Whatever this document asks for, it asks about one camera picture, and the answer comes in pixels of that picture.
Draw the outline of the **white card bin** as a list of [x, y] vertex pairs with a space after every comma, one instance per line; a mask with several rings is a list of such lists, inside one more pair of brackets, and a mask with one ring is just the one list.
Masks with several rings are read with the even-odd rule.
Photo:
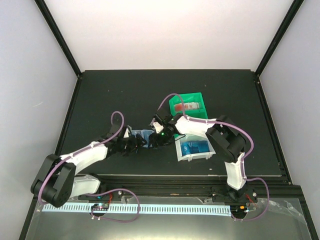
[[210, 159], [216, 154], [209, 140], [205, 137], [183, 134], [174, 135], [177, 160], [188, 161], [197, 159]]

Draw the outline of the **blue credit cards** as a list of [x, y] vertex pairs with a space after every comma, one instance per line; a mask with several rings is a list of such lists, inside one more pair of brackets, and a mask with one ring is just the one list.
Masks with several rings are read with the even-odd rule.
[[210, 152], [210, 148], [206, 140], [182, 142], [180, 147], [182, 156]]

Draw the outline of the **left circuit board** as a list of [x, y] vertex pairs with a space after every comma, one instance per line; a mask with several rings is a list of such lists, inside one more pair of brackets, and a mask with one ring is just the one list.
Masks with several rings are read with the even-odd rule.
[[108, 203], [95, 203], [91, 207], [91, 211], [107, 211], [109, 209]]

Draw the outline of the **green card bin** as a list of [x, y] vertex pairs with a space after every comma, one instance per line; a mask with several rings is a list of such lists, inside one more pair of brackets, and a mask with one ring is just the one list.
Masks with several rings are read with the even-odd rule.
[[180, 117], [177, 120], [177, 132], [174, 133], [174, 137], [180, 135], [194, 135], [202, 138], [206, 138], [206, 132], [209, 128], [205, 123], [191, 121], [191, 118], [208, 119], [206, 107], [204, 104], [203, 96], [201, 92], [185, 93], [180, 95], [184, 103], [185, 114], [188, 119], [182, 115], [182, 102], [181, 99], [175, 95], [169, 100], [170, 113], [174, 119], [176, 115]]

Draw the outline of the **black frame post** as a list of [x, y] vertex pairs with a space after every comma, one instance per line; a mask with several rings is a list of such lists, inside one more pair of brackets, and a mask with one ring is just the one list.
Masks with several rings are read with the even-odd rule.
[[287, 32], [289, 26], [291, 25], [292, 21], [294, 20], [295, 16], [297, 15], [298, 11], [300, 10], [304, 0], [293, 0], [287, 13], [285, 14], [281, 24], [279, 25], [275, 35], [273, 36], [266, 52], [264, 53], [258, 67], [255, 70], [255, 75], [260, 77], [266, 68], [267, 64], [269, 63], [271, 57], [273, 56], [275, 50], [277, 49], [278, 45], [280, 44], [282, 38], [284, 37], [285, 33]]
[[34, 0], [35, 4], [37, 5], [38, 9], [40, 10], [44, 20], [46, 21], [48, 27], [50, 28], [55, 40], [57, 41], [58, 45], [60, 46], [64, 56], [66, 57], [69, 65], [71, 66], [73, 72], [77, 77], [82, 75], [82, 71], [80, 70], [63, 34], [61, 33], [50, 9], [48, 8], [46, 2], [44, 0]]

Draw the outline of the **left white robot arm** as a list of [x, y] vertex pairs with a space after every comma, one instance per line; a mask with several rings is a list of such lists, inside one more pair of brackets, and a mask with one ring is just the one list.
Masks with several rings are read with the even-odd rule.
[[79, 150], [60, 156], [48, 155], [30, 191], [39, 203], [57, 208], [80, 195], [89, 194], [101, 200], [107, 195], [107, 186], [93, 173], [84, 176], [78, 173], [116, 153], [126, 156], [147, 144], [143, 135], [132, 131], [130, 126], [113, 124], [109, 132]]

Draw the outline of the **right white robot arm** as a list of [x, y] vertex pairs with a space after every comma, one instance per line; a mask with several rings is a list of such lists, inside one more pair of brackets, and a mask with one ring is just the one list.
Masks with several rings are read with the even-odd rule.
[[214, 151], [222, 156], [227, 173], [225, 193], [215, 192], [220, 197], [228, 198], [231, 202], [240, 201], [245, 195], [246, 174], [244, 157], [247, 141], [240, 129], [233, 125], [226, 116], [218, 119], [201, 119], [184, 116], [155, 115], [152, 126], [155, 132], [149, 136], [149, 147], [157, 148], [172, 142], [174, 135], [194, 135], [209, 141]]

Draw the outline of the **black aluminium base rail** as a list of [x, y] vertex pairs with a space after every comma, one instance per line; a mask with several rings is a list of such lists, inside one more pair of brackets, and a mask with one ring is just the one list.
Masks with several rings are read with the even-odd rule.
[[95, 192], [104, 192], [117, 189], [117, 191], [130, 190], [138, 197], [209, 197], [214, 201], [225, 203], [243, 203], [248, 195], [253, 201], [257, 198], [266, 198], [269, 190], [270, 198], [299, 198], [303, 199], [303, 191], [299, 185], [282, 184], [279, 181], [270, 182], [267, 186], [261, 180], [248, 181], [243, 188], [236, 191], [227, 185], [226, 178], [210, 179], [200, 177], [196, 180], [186, 180], [174, 177], [124, 177], [90, 174], [100, 181]]

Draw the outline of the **red white credit cards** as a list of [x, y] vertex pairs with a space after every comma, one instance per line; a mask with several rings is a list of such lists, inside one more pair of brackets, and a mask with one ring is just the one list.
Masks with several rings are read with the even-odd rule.
[[193, 111], [193, 110], [199, 110], [200, 104], [198, 102], [187, 102], [187, 103], [177, 103], [174, 105], [174, 110], [176, 112], [181, 112], [182, 110], [185, 111]]

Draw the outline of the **right black frame post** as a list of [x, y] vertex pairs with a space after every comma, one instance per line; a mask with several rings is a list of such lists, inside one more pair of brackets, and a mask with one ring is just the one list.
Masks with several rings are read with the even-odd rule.
[[289, 26], [291, 25], [292, 21], [294, 20], [295, 16], [297, 15], [298, 11], [300, 10], [304, 0], [293, 0], [287, 13], [285, 14], [281, 24], [279, 25], [275, 35], [273, 36], [266, 52], [264, 53], [258, 67], [255, 70], [255, 75], [260, 77], [266, 68], [267, 64], [269, 63], [271, 57], [273, 56], [275, 50], [277, 49], [278, 45], [280, 44], [282, 38], [284, 37], [285, 33], [287, 32]]

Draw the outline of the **right circuit board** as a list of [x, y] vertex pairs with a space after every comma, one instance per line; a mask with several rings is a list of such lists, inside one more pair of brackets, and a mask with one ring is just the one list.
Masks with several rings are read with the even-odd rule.
[[242, 214], [242, 213], [249, 213], [255, 211], [257, 208], [253, 206], [247, 205], [231, 205], [230, 211], [232, 214]]

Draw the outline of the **left black frame post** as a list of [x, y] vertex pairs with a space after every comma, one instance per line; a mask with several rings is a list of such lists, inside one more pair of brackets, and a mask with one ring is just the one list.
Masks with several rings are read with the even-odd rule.
[[80, 70], [63, 34], [61, 33], [50, 9], [48, 8], [46, 2], [44, 0], [34, 0], [35, 4], [37, 5], [38, 9], [40, 10], [44, 20], [46, 21], [48, 27], [50, 28], [55, 40], [57, 41], [58, 45], [60, 46], [64, 56], [66, 57], [69, 65], [71, 66], [73, 72], [77, 77], [82, 75], [82, 71]]

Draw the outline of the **circuit board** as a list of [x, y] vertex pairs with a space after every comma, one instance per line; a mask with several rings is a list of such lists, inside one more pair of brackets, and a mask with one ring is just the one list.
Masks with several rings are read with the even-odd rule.
[[230, 211], [232, 214], [242, 214], [242, 213], [249, 213], [255, 211], [257, 208], [253, 206], [247, 205], [231, 205]]
[[91, 211], [107, 211], [109, 209], [108, 203], [95, 203], [91, 207]]

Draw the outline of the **blue card holder wallet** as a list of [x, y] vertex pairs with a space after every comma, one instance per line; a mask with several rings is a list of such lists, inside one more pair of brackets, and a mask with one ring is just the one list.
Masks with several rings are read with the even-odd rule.
[[151, 134], [154, 133], [154, 131], [149, 129], [143, 129], [143, 130], [132, 130], [131, 133], [135, 136], [140, 135], [145, 142], [145, 144], [142, 147], [147, 149], [149, 147], [149, 137]]

